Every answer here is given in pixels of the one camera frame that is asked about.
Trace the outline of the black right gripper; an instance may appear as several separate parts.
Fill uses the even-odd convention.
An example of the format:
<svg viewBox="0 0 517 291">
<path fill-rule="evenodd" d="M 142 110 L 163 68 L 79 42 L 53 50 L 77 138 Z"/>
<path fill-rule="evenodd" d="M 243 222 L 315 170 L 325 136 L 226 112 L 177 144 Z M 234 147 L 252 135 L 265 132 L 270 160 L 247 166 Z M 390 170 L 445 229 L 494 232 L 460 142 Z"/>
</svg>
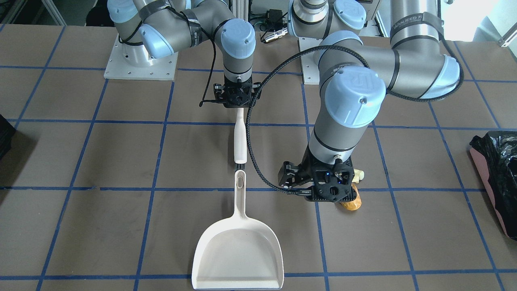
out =
<svg viewBox="0 0 517 291">
<path fill-rule="evenodd" d="M 260 82 L 252 83 L 251 81 L 225 81 L 223 85 L 215 83 L 213 85 L 215 97 L 213 102 L 223 104 L 226 108 L 247 108 L 251 98 L 256 96 L 260 84 Z"/>
</svg>

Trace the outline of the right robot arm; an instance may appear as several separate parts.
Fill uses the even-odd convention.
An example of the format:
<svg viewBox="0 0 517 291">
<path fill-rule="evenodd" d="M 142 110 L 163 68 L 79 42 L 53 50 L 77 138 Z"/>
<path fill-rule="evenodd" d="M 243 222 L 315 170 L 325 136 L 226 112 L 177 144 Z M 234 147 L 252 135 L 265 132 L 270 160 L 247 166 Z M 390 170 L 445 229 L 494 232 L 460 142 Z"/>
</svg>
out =
<svg viewBox="0 0 517 291">
<path fill-rule="evenodd" d="M 210 41 L 221 51 L 225 80 L 214 85 L 214 103 L 249 107 L 256 47 L 253 26 L 234 17 L 223 0 L 109 0 L 118 38 L 107 79 L 173 80 L 179 51 Z"/>
</svg>

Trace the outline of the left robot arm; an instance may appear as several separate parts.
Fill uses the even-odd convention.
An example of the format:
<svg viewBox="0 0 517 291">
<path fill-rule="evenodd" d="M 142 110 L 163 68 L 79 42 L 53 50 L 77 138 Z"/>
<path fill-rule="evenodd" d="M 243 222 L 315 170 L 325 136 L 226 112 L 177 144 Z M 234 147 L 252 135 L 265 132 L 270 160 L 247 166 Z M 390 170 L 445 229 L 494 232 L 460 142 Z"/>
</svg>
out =
<svg viewBox="0 0 517 291">
<path fill-rule="evenodd" d="M 376 118 L 386 94 L 438 101 L 458 89 L 463 72 L 442 55 L 443 20 L 435 0 L 393 0 L 390 48 L 367 46 L 358 36 L 366 10 L 356 0 L 292 0 L 288 31 L 320 39 L 319 110 L 299 165 L 285 162 L 279 185 L 308 201 L 353 201 L 351 154 Z"/>
</svg>

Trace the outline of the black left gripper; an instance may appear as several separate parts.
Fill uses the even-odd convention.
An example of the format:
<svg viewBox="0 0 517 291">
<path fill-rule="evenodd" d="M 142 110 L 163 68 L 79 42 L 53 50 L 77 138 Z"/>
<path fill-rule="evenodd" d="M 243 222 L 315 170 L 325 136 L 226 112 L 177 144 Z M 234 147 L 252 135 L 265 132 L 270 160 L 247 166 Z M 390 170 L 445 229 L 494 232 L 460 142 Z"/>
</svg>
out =
<svg viewBox="0 0 517 291">
<path fill-rule="evenodd" d="M 307 150 L 300 164 L 283 162 L 277 176 L 278 184 L 289 190 L 312 182 L 313 185 L 306 189 L 294 190 L 296 195 L 303 196 L 307 201 L 336 203 L 357 198 L 357 190 L 352 187 L 355 174 L 350 157 L 347 160 L 338 158 L 327 164 Z"/>
</svg>

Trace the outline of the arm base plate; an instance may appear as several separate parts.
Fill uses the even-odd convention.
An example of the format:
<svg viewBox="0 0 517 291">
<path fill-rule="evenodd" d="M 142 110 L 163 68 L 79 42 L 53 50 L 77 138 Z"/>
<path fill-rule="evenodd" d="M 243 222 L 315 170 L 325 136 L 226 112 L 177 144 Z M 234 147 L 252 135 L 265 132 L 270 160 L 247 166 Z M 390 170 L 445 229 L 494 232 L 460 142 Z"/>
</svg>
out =
<svg viewBox="0 0 517 291">
<path fill-rule="evenodd" d="M 115 38 L 105 69 L 104 78 L 118 80 L 164 80 L 175 78 L 179 53 L 152 58 L 143 45 L 129 46 Z"/>
<path fill-rule="evenodd" d="M 321 43 L 321 39 L 315 38 L 298 38 L 299 51 L 318 46 Z M 303 74 L 303 84 L 305 85 L 319 85 L 319 70 L 318 64 L 314 57 L 315 52 L 308 53 L 300 57 L 301 68 Z"/>
</svg>

